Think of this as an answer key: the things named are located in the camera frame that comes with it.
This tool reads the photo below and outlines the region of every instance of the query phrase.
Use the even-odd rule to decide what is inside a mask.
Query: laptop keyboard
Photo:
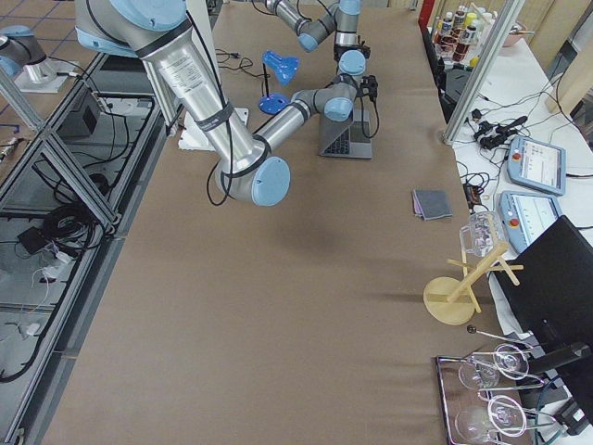
[[[350,154],[350,141],[348,141],[348,132],[343,132],[335,139],[325,150],[326,155],[348,155]]]

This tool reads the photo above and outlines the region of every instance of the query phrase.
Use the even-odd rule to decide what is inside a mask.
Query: round wooden base
[[[457,301],[449,303],[447,297],[461,281],[448,276],[431,280],[424,288],[424,305],[430,314],[444,324],[459,325],[473,317],[474,306],[467,292],[462,292]]]

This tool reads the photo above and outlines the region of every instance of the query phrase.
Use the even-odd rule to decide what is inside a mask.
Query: brown table surface
[[[446,259],[468,212],[415,20],[362,11],[380,83],[371,161],[317,156],[313,119],[277,152],[292,171],[284,201],[213,208],[214,155],[168,142],[45,444],[445,443],[434,357],[485,341],[423,305],[429,280],[461,278]],[[214,40],[254,72],[266,49],[301,57],[287,92],[333,77],[332,42],[304,54],[249,4],[224,5]],[[259,80],[224,70],[223,86],[251,129],[266,119]],[[416,218],[414,188],[446,190],[453,218]],[[479,298],[473,322],[498,331]]]

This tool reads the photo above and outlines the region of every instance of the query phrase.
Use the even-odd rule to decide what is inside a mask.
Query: wooden stand
[[[449,260],[463,267],[464,278],[462,281],[448,276],[439,276],[431,280],[424,288],[424,304],[430,314],[444,324],[459,325],[469,322],[473,312],[480,313],[482,309],[472,291],[472,284],[480,276],[491,270],[504,270],[511,281],[518,286],[519,280],[513,270],[522,270],[523,266],[510,266],[502,254],[509,248],[506,241],[499,241],[488,254],[473,267],[467,263],[465,251],[461,252],[463,262]]]

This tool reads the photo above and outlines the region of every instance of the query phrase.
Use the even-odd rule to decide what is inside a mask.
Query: electronic device
[[[559,197],[566,190],[566,150],[559,146],[517,136],[511,141],[507,170],[516,184]]]
[[[517,253],[523,252],[562,215],[560,203],[553,195],[510,191],[500,194],[498,212]]]
[[[88,137],[95,131],[100,115],[96,98],[90,91],[85,91],[72,103],[68,117],[57,129],[57,134],[62,139]]]
[[[354,109],[344,122],[322,116],[320,121],[320,155],[330,158],[372,159],[369,134],[369,112]]]
[[[536,336],[553,356],[574,344],[593,345],[593,247],[566,216],[559,216],[515,261],[524,269],[515,286],[505,273],[495,273],[521,328]],[[593,357],[555,369],[585,418],[593,421]]]

